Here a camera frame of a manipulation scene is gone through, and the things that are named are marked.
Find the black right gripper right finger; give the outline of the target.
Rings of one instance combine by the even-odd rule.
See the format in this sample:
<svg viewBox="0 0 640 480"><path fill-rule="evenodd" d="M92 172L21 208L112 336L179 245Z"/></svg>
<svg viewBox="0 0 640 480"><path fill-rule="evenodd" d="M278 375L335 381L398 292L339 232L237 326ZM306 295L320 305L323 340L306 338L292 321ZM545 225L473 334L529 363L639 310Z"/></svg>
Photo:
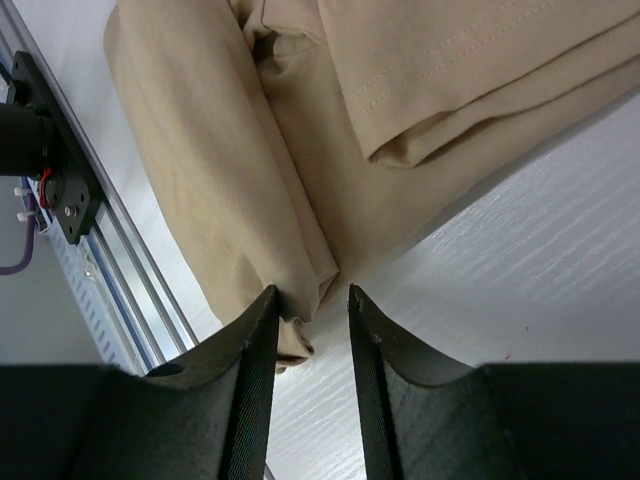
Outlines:
<svg viewBox="0 0 640 480"><path fill-rule="evenodd" d="M635 479L634 362L463 364L358 286L349 330L370 479Z"/></svg>

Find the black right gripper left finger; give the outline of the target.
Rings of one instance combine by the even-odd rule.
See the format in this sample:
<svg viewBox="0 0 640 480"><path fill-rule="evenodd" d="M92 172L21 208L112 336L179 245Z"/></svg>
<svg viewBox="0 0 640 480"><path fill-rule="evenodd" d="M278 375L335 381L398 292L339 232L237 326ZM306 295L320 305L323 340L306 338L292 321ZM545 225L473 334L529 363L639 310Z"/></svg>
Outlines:
<svg viewBox="0 0 640 480"><path fill-rule="evenodd" d="M260 479L277 360L266 288L201 344L136 376L106 365L1 369L5 479Z"/></svg>

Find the beige t shirt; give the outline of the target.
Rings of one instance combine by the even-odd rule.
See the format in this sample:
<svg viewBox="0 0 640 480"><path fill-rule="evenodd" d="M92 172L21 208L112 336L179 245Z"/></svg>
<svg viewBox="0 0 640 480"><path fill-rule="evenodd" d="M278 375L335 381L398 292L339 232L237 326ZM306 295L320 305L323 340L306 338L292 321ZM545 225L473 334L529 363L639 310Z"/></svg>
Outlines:
<svg viewBox="0 0 640 480"><path fill-rule="evenodd" d="M639 82L635 1L119 1L104 32L160 210L223 323L302 326L476 183Z"/></svg>

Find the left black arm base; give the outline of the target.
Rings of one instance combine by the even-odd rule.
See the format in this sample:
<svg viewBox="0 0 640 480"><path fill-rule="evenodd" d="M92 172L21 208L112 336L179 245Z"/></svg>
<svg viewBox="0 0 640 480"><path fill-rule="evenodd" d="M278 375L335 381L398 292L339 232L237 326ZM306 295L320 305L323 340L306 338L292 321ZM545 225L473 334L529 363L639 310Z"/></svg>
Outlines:
<svg viewBox="0 0 640 480"><path fill-rule="evenodd" d="M2 104L33 108L55 124L55 145L49 151L49 166L41 175L29 178L44 182L36 188L36 202L57 218L67 242L76 245L95 223L104 199L101 185L53 91L29 53L15 53L9 79L7 99Z"/></svg>

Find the aluminium front rail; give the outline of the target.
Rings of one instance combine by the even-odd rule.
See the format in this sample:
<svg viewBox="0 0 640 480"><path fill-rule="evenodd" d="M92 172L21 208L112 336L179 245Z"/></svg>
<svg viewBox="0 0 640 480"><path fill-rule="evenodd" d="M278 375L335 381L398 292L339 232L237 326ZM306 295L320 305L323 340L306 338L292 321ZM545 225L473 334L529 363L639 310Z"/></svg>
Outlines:
<svg viewBox="0 0 640 480"><path fill-rule="evenodd" d="M4 1L1 59L31 54L99 180L104 200L78 245L109 289L140 371L193 347L201 296L170 238L117 99L102 47L111 1Z"/></svg>

